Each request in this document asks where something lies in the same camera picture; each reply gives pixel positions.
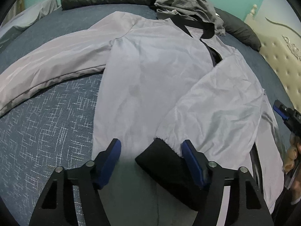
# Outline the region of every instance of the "white wall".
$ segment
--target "white wall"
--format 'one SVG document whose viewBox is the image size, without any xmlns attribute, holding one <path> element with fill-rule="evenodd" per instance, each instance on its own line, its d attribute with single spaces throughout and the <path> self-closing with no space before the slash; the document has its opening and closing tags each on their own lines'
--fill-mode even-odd
<svg viewBox="0 0 301 226">
<path fill-rule="evenodd" d="M 286 0 L 263 0 L 255 20 L 262 21 L 265 17 L 287 25 L 301 35 L 301 22 Z"/>
</svg>

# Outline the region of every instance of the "headboard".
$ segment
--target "headboard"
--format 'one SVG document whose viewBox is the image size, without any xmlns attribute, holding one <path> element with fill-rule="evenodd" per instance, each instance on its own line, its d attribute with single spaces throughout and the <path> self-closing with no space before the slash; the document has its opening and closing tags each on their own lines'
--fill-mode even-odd
<svg viewBox="0 0 301 226">
<path fill-rule="evenodd" d="M 257 34 L 260 54 L 275 71 L 294 107 L 301 110 L 301 35 L 288 27 L 265 18 L 258 22 L 254 18 L 254 5 L 245 19 Z"/>
</svg>

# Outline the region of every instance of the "silver bolt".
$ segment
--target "silver bolt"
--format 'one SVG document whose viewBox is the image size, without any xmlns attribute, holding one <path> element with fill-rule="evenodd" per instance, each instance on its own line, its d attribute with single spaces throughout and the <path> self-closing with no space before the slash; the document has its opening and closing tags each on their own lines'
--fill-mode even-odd
<svg viewBox="0 0 301 226">
<path fill-rule="evenodd" d="M 216 166 L 217 166 L 217 164 L 216 164 L 215 161 L 209 161 L 208 165 L 209 165 L 210 167 L 216 167 Z"/>
<path fill-rule="evenodd" d="M 243 173 L 246 173 L 246 172 L 248 172 L 248 168 L 246 168 L 246 167 L 241 167 L 241 168 L 240 168 L 240 171 L 242 171 Z"/>
<path fill-rule="evenodd" d="M 63 170 L 63 167 L 57 167 L 57 168 L 55 169 L 56 172 L 61 172 L 62 170 Z"/>
<path fill-rule="evenodd" d="M 93 167 L 93 166 L 94 166 L 94 161 L 88 161 L 88 162 L 86 163 L 86 166 L 87 166 L 87 167 Z"/>
</svg>

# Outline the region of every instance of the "mattress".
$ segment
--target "mattress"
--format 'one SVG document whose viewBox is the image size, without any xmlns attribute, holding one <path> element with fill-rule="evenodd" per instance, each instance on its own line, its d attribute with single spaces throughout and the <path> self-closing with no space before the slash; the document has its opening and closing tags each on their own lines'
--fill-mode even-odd
<svg viewBox="0 0 301 226">
<path fill-rule="evenodd" d="M 89 28 L 114 11 L 156 19 L 147 6 L 110 4 L 47 15 L 17 37 L 0 54 L 0 73 L 17 59 L 58 36 Z M 262 56 L 227 34 L 220 39 L 237 48 L 258 77 L 270 103 L 292 104 L 274 71 Z M 28 225 L 39 194 L 53 169 L 81 166 L 91 158 L 93 117 L 102 74 L 86 75 L 40 91 L 0 118 L 0 196 L 23 226 Z M 283 143 L 288 129 L 276 116 Z M 80 225 L 84 219 L 75 191 Z"/>
</svg>

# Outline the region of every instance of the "cream headboard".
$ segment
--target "cream headboard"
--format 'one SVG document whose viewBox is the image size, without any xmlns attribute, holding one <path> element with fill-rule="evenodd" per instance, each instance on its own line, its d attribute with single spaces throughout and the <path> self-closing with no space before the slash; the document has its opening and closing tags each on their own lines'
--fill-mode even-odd
<svg viewBox="0 0 301 226">
<path fill-rule="evenodd" d="M 297 110 L 301 110 L 301 36 L 288 27 L 271 21 L 254 19 L 257 6 L 254 5 L 245 23 L 257 34 L 260 54 L 278 75 L 287 95 Z"/>
</svg>

